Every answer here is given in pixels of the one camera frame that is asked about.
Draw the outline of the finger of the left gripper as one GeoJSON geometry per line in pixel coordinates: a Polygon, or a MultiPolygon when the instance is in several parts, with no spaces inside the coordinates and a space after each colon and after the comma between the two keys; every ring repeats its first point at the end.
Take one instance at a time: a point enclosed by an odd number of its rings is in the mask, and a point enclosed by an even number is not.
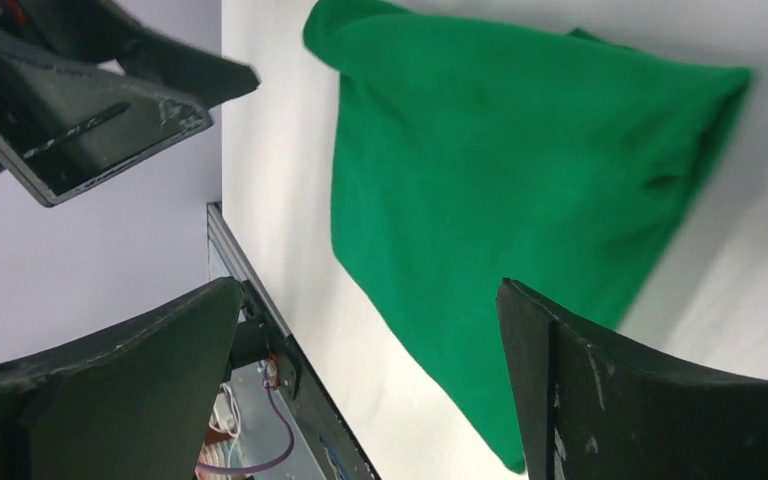
{"type": "Polygon", "coordinates": [[[213,124],[197,99],[0,28],[0,173],[52,207],[213,124]]]}
{"type": "Polygon", "coordinates": [[[126,74],[196,97],[209,108],[260,84],[250,66],[148,28],[115,1],[30,0],[19,9],[57,54],[91,64],[115,60],[126,74]]]}

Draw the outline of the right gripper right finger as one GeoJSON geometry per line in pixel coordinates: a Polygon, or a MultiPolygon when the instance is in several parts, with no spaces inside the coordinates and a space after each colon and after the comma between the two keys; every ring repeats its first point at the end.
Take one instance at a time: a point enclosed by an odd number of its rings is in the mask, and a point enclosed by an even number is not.
{"type": "Polygon", "coordinates": [[[506,279],[497,312],[532,479],[768,479],[768,380],[650,348],[506,279]]]}

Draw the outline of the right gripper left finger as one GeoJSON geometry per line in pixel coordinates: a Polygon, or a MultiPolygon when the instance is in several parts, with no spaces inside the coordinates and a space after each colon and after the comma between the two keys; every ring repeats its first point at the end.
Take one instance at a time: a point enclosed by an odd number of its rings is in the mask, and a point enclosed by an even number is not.
{"type": "Polygon", "coordinates": [[[0,364],[0,479],[188,479],[243,303],[211,281],[0,364]]]}

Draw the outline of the green t shirt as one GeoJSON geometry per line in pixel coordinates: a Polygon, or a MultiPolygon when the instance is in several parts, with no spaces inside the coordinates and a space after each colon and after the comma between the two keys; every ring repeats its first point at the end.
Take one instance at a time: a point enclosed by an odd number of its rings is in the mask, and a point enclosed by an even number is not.
{"type": "Polygon", "coordinates": [[[617,327],[718,163],[752,71],[385,1],[319,1],[303,40],[339,75],[335,257],[523,473],[501,281],[617,327]]]}

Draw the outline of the aluminium frame rail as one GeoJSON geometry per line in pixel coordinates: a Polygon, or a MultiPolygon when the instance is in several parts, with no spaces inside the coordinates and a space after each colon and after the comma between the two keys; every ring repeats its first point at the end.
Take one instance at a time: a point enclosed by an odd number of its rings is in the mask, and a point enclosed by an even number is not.
{"type": "Polygon", "coordinates": [[[283,337],[291,336],[290,328],[223,218],[222,204],[220,202],[208,203],[206,213],[208,239],[214,245],[228,272],[238,280],[248,281],[251,284],[281,335],[283,337]]]}

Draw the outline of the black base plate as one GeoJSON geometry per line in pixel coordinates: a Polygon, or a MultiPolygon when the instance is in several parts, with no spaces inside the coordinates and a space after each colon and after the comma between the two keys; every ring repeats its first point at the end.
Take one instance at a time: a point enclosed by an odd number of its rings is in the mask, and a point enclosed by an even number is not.
{"type": "Polygon", "coordinates": [[[243,306],[226,380],[241,415],[241,461],[254,479],[378,479],[372,461],[293,335],[283,337],[256,291],[243,306]]]}

